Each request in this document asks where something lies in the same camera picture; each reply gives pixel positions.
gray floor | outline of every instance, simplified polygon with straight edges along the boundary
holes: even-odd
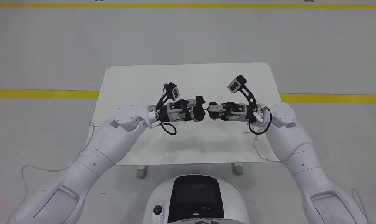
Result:
[[[376,94],[374,10],[0,8],[0,21],[0,88],[98,90],[113,65],[265,62],[280,92]],[[376,105],[293,106],[328,176],[346,190],[355,187],[376,223]],[[22,165],[66,165],[85,142],[94,107],[94,100],[0,99],[0,223],[24,194]],[[307,223],[298,189],[282,165],[247,164],[244,170],[238,177],[230,165],[151,166],[149,176],[138,180],[134,167],[115,167],[90,191],[79,223],[140,223],[152,190],[185,173],[233,184],[252,223]],[[31,193],[57,175],[26,171]]]

yellow floor line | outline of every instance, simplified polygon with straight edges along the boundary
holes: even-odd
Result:
[[[0,89],[0,98],[97,99],[99,91],[52,89]],[[281,93],[283,102],[376,104],[376,95]]]
[[[376,95],[281,93],[283,102],[376,104]]]
[[[376,4],[53,4],[0,3],[0,8],[256,8],[256,9],[376,9]]]
[[[97,99],[99,91],[52,89],[0,89],[0,98]]]

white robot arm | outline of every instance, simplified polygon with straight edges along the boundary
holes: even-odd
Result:
[[[245,87],[247,81],[240,75],[230,85],[232,93],[240,91],[248,105],[210,102],[208,114],[212,119],[247,122],[255,134],[265,133],[279,160],[293,176],[303,199],[303,209],[310,223],[367,223],[354,199],[325,174],[312,141],[297,123],[291,106],[280,103],[272,109],[257,104],[253,94]],[[135,108],[133,105],[118,110],[104,123],[76,161],[57,180],[41,189],[33,199],[24,203],[12,215],[9,223],[67,224],[79,219],[86,195],[98,178],[117,164],[135,144],[146,127],[180,120],[201,121],[205,117],[200,96],[175,101],[179,97],[176,85],[165,85],[166,93],[157,105]],[[251,125],[264,127],[255,132]]]
[[[228,89],[232,93],[241,92],[247,98],[248,105],[210,102],[209,116],[214,120],[247,122],[254,134],[266,134],[274,153],[291,173],[300,190],[303,209],[310,223],[366,224],[366,217],[351,195],[325,175],[314,145],[296,121],[292,107],[286,103],[277,104],[272,109],[261,106],[245,86],[246,82],[239,75]],[[263,127],[264,131],[255,132],[251,125]]]
[[[157,105],[119,108],[114,117],[105,122],[93,135],[77,160],[57,180],[42,188],[29,202],[24,203],[8,221],[11,224],[71,224],[81,216],[90,188],[108,169],[117,164],[132,148],[147,127],[180,120],[201,121],[205,111],[201,96],[175,101],[177,86],[166,84]]]
[[[293,176],[310,223],[367,223],[355,200],[328,178],[313,143],[286,103],[271,109],[273,120],[266,137],[274,153]]]

white table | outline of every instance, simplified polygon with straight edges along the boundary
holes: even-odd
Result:
[[[179,99],[203,96],[206,103],[247,103],[227,86],[242,74],[256,99],[272,107],[281,102],[271,69],[264,63],[113,66],[107,69],[100,88],[93,123],[102,124],[125,104],[157,104],[163,84],[173,82]],[[264,162],[252,147],[254,135],[246,123],[213,121],[206,114],[201,122],[177,122],[177,135],[161,127],[146,129],[130,152],[117,165]],[[265,136],[256,143],[260,154],[277,160]]]

table leg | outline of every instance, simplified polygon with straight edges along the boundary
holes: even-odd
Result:
[[[137,178],[144,179],[147,175],[147,166],[146,165],[139,165],[137,167]]]
[[[240,175],[243,174],[243,164],[242,163],[232,163],[231,166],[233,168],[233,173],[236,176],[240,176]]]

